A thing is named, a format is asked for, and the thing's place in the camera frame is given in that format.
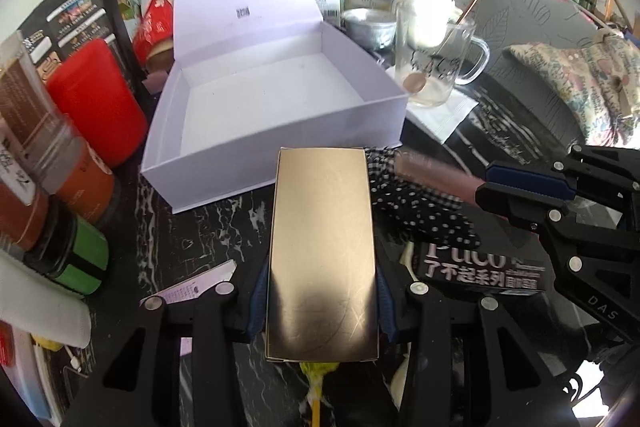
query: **polka dot fabric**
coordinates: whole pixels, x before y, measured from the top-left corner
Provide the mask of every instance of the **polka dot fabric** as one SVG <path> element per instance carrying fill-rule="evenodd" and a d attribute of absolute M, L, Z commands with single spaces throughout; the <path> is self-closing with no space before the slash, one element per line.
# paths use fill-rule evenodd
<path fill-rule="evenodd" d="M 427 235 L 438 245 L 480 246 L 473 223 L 458 212 L 460 198 L 400 178 L 393 149 L 365 149 L 365 154 L 374 209 L 390 214 L 400 229 Z"/>

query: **marble table top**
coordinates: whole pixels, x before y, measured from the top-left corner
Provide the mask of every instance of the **marble table top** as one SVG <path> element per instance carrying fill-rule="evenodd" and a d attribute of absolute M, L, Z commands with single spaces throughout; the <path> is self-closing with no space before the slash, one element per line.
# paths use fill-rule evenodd
<path fill-rule="evenodd" d="M 480 103 L 444 146 L 409 122 L 402 133 L 404 144 L 478 176 L 491 160 L 530 163 L 564 154 L 546 129 L 520 110 L 513 97 L 491 78 L 481 76 L 466 87 L 466 93 Z M 228 259 L 244 263 L 269 248 L 273 186 L 174 215 L 139 174 L 141 159 L 142 150 L 116 170 L 122 197 L 116 216 L 104 229 L 111 251 L 108 279 L 86 299 L 92 311 L 92 341 L 86 349 L 78 350 L 86 373 L 105 358 L 111 335 L 135 311 L 140 299 Z M 484 212 L 468 211 L 487 248 L 517 251 L 530 244 L 538 255 L 544 255 L 533 235 L 511 229 Z M 388 255 L 397 259 L 403 247 L 401 238 L 378 224 L 376 235 Z M 510 312 L 554 374 L 577 367 L 585 357 L 588 338 L 583 326 L 589 317 L 554 291 L 525 298 Z M 308 384 L 298 365 L 267 362 L 262 335 L 251 344 L 236 344 L 234 349 L 248 424 L 308 425 Z M 379 360 L 341 364 L 325 379 L 322 425 L 393 425 L 397 410 L 388 383 L 401 360 L 402 347 L 389 345 L 382 338 Z M 190 363 L 186 356 L 180 365 L 184 427 L 193 425 Z M 63 355 L 51 357 L 54 374 L 62 373 L 65 364 L 68 357 L 66 361 Z M 56 389 L 66 407 L 83 380 L 69 381 L 68 372 L 64 380 Z"/>

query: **white tissue roll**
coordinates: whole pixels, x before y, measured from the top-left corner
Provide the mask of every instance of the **white tissue roll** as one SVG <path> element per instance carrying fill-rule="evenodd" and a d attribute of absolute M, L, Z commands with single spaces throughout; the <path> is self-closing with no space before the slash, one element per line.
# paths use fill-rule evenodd
<path fill-rule="evenodd" d="M 67 346 L 91 339 L 89 308 L 0 251 L 0 319 Z"/>

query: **barcode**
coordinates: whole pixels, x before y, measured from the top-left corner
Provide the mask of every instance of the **barcode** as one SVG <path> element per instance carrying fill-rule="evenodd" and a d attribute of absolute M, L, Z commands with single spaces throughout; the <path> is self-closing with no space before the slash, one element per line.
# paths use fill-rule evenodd
<path fill-rule="evenodd" d="M 244 8 L 236 8 L 236 16 L 241 19 L 242 17 L 248 17 L 251 15 L 249 13 L 249 7 L 245 6 Z"/>

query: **floral fabric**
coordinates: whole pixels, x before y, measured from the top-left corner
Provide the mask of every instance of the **floral fabric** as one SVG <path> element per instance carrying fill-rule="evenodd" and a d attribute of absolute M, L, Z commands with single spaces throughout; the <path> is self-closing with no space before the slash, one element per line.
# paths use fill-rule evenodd
<path fill-rule="evenodd" d="M 577 50 L 540 42 L 507 47 L 568 105 L 586 143 L 635 146 L 633 108 L 640 106 L 640 51 L 617 36 Z"/>

